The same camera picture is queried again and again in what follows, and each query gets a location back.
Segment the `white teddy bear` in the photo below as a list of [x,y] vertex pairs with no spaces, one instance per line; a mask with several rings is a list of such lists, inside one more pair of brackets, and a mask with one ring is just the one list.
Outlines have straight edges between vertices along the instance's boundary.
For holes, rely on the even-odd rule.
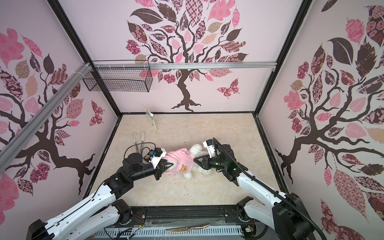
[[[195,156],[195,158],[208,155],[208,152],[203,151],[203,147],[200,144],[195,144],[195,145],[191,146],[191,148],[188,151],[190,153],[192,153]],[[206,177],[208,177],[212,174],[211,170],[204,170],[194,162],[192,170],[189,173],[187,173],[187,174],[176,173],[174,176],[183,175],[185,179],[191,180],[193,178],[193,172],[199,172],[203,176],[206,176]]]

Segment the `pink teddy hoodie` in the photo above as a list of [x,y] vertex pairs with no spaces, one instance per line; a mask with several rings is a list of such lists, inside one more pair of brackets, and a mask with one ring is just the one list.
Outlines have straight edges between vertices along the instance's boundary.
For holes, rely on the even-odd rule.
[[185,148],[167,152],[163,159],[173,165],[165,171],[165,174],[174,176],[176,173],[189,173],[194,165],[194,158],[195,156]]

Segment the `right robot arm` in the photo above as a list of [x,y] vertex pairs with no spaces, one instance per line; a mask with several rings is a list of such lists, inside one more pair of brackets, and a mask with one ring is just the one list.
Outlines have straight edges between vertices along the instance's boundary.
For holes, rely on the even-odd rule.
[[189,153],[194,155],[195,166],[202,173],[215,169],[229,182],[252,194],[238,203],[241,220],[257,220],[274,230],[281,240],[305,240],[315,230],[299,197],[275,190],[255,177],[236,161],[230,145],[195,144]]

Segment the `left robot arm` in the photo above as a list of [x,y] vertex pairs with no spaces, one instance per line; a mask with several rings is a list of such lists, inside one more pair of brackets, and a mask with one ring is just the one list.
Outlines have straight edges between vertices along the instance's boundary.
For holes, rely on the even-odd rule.
[[129,223],[133,215],[132,210],[120,198],[133,188],[134,181],[148,176],[159,180],[169,168],[165,156],[164,149],[150,151],[150,160],[145,163],[140,153],[130,154],[123,160],[122,167],[104,180],[94,193],[46,222],[33,222],[28,228],[26,238],[84,240],[115,223]]

